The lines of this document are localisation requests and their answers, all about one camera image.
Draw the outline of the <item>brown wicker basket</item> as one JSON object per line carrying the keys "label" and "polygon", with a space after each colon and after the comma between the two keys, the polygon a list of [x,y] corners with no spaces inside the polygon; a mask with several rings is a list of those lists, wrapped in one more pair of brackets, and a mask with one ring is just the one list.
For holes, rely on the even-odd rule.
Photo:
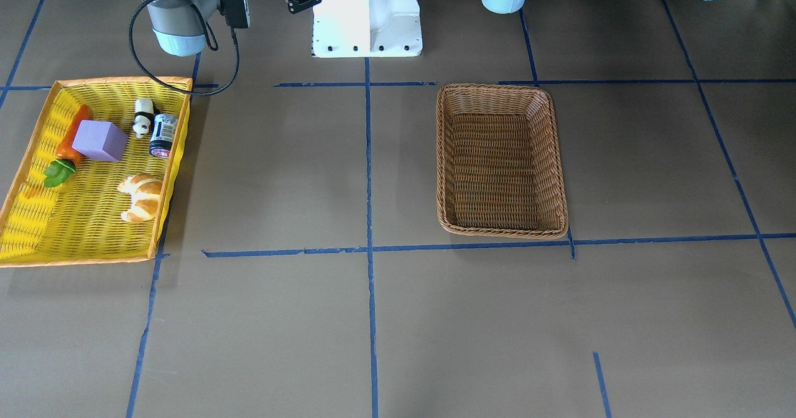
{"label": "brown wicker basket", "polygon": [[569,229],[552,97],[450,83],[436,98],[436,213],[461,236],[560,239]]}

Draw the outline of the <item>yellow plastic basket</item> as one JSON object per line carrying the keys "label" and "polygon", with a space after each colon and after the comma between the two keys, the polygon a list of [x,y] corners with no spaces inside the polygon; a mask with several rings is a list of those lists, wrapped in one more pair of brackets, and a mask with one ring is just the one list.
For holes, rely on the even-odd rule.
{"label": "yellow plastic basket", "polygon": [[[52,84],[29,145],[2,206],[3,267],[139,262],[153,259],[170,208],[170,198],[184,154],[190,121],[193,81],[168,76],[168,87],[146,76],[58,80]],[[178,124],[171,156],[150,156],[145,139],[130,137],[123,159],[85,159],[63,185],[45,188],[45,169],[81,105],[94,119],[111,121],[131,132],[134,102],[150,98],[161,112],[176,115]],[[161,205],[153,220],[122,221],[130,197],[117,191],[123,178],[147,172],[163,182]]]}

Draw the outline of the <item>small dark can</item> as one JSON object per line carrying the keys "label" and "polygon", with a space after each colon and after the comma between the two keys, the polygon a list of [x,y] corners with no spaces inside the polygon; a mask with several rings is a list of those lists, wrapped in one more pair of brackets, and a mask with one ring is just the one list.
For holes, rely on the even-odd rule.
{"label": "small dark can", "polygon": [[167,159],[174,148],[178,117],[172,114],[156,114],[150,129],[149,154]]}

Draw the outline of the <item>panda figurine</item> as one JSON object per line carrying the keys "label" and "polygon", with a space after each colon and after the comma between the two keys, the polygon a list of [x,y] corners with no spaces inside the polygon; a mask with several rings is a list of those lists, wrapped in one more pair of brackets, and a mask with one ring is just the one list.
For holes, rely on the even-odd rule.
{"label": "panda figurine", "polygon": [[150,98],[139,98],[134,103],[134,119],[132,132],[137,139],[142,139],[150,132],[154,120],[155,106]]}

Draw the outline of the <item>purple foam block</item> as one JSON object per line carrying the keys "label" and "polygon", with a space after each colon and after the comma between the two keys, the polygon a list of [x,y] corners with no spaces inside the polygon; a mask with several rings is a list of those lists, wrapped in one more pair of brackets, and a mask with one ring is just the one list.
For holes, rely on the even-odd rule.
{"label": "purple foam block", "polygon": [[128,135],[110,121],[80,121],[72,149],[91,160],[119,162],[127,147]]}

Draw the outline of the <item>croissant toy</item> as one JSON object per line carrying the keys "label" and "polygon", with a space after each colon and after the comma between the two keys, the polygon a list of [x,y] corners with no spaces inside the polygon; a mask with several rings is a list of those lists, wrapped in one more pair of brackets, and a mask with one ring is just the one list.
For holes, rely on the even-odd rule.
{"label": "croissant toy", "polygon": [[130,207],[121,213],[127,223],[142,223],[153,220],[161,205],[163,182],[147,172],[125,177],[117,186],[117,191],[128,194]]}

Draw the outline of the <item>toy carrot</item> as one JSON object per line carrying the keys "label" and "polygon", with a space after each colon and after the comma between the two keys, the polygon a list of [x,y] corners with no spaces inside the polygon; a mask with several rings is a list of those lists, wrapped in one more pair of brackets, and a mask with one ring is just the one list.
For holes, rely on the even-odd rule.
{"label": "toy carrot", "polygon": [[57,146],[56,158],[49,163],[49,166],[44,172],[45,179],[43,186],[45,188],[55,188],[62,185],[76,173],[76,167],[80,165],[83,154],[74,148],[73,143],[82,121],[90,118],[90,107],[88,105],[81,105],[72,118],[62,141],[60,141],[60,144]]}

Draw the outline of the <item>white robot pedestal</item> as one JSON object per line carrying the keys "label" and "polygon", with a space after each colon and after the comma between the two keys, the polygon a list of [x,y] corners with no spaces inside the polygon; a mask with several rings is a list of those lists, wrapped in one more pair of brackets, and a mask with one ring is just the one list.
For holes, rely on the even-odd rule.
{"label": "white robot pedestal", "polygon": [[311,45],[316,58],[419,56],[419,0],[322,0],[313,7]]}

